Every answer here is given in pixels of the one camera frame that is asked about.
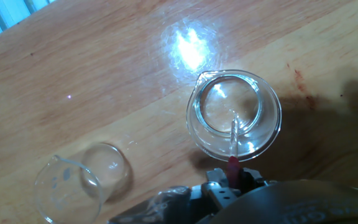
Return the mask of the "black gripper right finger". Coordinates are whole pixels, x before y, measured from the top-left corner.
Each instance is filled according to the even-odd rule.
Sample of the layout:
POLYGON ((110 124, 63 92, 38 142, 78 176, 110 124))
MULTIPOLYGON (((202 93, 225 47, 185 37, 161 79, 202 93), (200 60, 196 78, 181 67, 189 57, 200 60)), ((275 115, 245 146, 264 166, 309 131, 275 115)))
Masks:
POLYGON ((265 185, 265 179, 257 170, 242 168, 239 172, 239 189, 241 192, 249 192, 265 185))

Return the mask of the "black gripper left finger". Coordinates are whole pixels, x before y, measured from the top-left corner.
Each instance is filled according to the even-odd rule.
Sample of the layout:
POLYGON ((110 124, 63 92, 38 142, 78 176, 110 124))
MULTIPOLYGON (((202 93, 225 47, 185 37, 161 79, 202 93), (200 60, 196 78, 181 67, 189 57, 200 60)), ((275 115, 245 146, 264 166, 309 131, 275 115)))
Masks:
POLYGON ((215 168, 206 172, 207 181, 191 188, 191 212, 194 215, 216 214, 233 203, 241 192, 229 188, 224 171, 215 168))

